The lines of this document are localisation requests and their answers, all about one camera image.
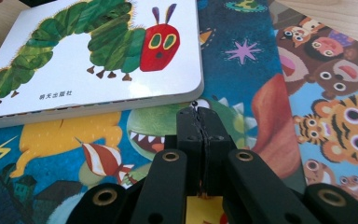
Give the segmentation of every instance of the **board book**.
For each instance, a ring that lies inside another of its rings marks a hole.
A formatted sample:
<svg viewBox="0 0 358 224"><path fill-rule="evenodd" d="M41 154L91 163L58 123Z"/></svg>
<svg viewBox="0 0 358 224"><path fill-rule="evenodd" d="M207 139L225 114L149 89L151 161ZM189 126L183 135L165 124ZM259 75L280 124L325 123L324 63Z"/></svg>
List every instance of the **board book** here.
<svg viewBox="0 0 358 224"><path fill-rule="evenodd" d="M191 101L203 90L193 1L56 1L0 48L0 127Z"/></svg>

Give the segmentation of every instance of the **cartoon animal face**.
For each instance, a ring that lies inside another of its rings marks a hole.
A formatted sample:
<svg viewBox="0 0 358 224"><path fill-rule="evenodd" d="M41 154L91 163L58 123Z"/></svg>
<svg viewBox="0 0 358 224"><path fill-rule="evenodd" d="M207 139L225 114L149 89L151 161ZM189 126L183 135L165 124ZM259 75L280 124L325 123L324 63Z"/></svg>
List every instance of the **cartoon animal face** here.
<svg viewBox="0 0 358 224"><path fill-rule="evenodd" d="M358 200L358 176L342 176L339 178L340 187Z"/></svg>
<svg viewBox="0 0 358 224"><path fill-rule="evenodd" d="M325 183L336 184L336 177L333 171L325 164L316 160L307 160L304 163L304 175L306 177L307 185Z"/></svg>
<svg viewBox="0 0 358 224"><path fill-rule="evenodd" d="M291 39L297 48L310 40L310 31L298 26L289 26L283 30L283 38Z"/></svg>
<svg viewBox="0 0 358 224"><path fill-rule="evenodd" d="M143 72L162 70L172 60L180 45L179 32L168 24L146 30L140 69Z"/></svg>
<svg viewBox="0 0 358 224"><path fill-rule="evenodd" d="M328 100L334 99L337 95L348 95L358 91L358 65L347 60L335 59L324 63L305 78L308 82L317 82L324 88L323 97Z"/></svg>
<svg viewBox="0 0 358 224"><path fill-rule="evenodd" d="M320 146L323 142L327 141L325 136L328 135L328 132L325 130L324 122L321 122L320 117L308 114L304 117L293 116L293 120L299 128L298 143L309 142Z"/></svg>
<svg viewBox="0 0 358 224"><path fill-rule="evenodd" d="M335 57L344 52L342 45L335 39L329 37L319 37L312 41L312 47L325 57Z"/></svg>
<svg viewBox="0 0 358 224"><path fill-rule="evenodd" d="M313 110L326 119L337 140L322 145L322 153L334 162L358 164L358 94L341 101L317 102Z"/></svg>
<svg viewBox="0 0 358 224"><path fill-rule="evenodd" d="M358 176L342 176L339 178L339 182L341 183L341 188L345 187L353 192L358 192Z"/></svg>
<svg viewBox="0 0 358 224"><path fill-rule="evenodd" d="M310 41L311 35L316 34L324 27L323 24L309 17L302 20L298 26L289 26L283 30L282 39L291 39L295 48Z"/></svg>

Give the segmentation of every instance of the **green caterpillar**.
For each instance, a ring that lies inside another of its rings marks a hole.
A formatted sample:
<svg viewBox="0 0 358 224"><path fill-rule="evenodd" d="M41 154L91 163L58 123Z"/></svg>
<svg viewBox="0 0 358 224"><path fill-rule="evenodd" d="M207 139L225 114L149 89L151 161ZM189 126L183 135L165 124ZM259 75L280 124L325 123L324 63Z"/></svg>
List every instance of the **green caterpillar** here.
<svg viewBox="0 0 358 224"><path fill-rule="evenodd" d="M105 71L110 72L109 78L116 77L113 71L120 69L126 74L123 80L131 80L129 73L138 67L143 72L164 69L180 45L178 31L168 25L175 7L172 4L168 8L165 24L158 24L158 8L153 7L157 25L148 29L129 28L132 5L124 0L78 2L43 20L10 66L0 69L0 104L11 92L11 97L19 94L19 86L29 82L36 70L48 63L53 48L68 35L91 35L89 60L103 67L96 74L99 78ZM87 71L94 74L94 66Z"/></svg>

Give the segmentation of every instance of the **cartoon tiger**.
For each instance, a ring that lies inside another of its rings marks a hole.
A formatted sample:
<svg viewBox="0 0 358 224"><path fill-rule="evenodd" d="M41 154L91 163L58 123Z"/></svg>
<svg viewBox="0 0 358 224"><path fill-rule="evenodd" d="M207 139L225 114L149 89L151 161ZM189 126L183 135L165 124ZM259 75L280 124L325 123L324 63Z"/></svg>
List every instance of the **cartoon tiger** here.
<svg viewBox="0 0 358 224"><path fill-rule="evenodd" d="M297 136L297 142L299 144L309 142L313 145L321 146L327 141L328 131L319 116L315 114L308 114L304 117L294 115L293 121L298 125L299 135Z"/></svg>
<svg viewBox="0 0 358 224"><path fill-rule="evenodd" d="M329 138L321 146L324 156L332 162L348 161L358 165L358 94L343 100L318 100L314 113L328 121L336 140Z"/></svg>

